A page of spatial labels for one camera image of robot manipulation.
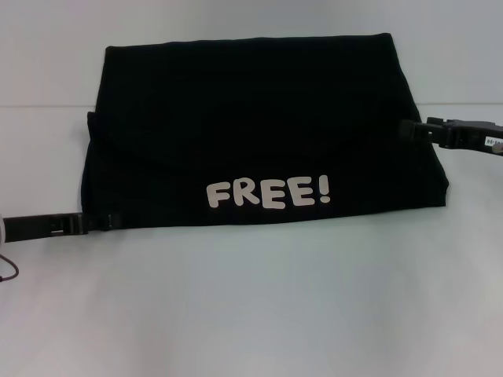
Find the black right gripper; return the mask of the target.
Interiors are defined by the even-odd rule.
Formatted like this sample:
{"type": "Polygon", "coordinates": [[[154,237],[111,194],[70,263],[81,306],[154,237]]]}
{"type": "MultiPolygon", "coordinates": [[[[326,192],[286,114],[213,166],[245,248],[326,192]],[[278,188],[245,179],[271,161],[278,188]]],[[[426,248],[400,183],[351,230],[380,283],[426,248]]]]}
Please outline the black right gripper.
{"type": "Polygon", "coordinates": [[[428,117],[427,123],[402,120],[398,134],[407,141],[438,144],[445,149],[463,149],[502,154],[502,126],[488,121],[464,121],[428,117]],[[439,126],[431,131],[428,125],[439,126]]]}

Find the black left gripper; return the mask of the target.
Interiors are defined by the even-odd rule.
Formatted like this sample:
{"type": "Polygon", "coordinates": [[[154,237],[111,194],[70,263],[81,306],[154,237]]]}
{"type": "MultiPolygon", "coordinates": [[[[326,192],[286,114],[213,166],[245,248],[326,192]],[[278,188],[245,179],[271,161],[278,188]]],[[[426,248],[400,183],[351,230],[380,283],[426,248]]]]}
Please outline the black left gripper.
{"type": "Polygon", "coordinates": [[[112,231],[119,228],[115,214],[48,214],[3,220],[3,240],[14,243],[55,236],[79,236],[86,231],[112,231]]]}

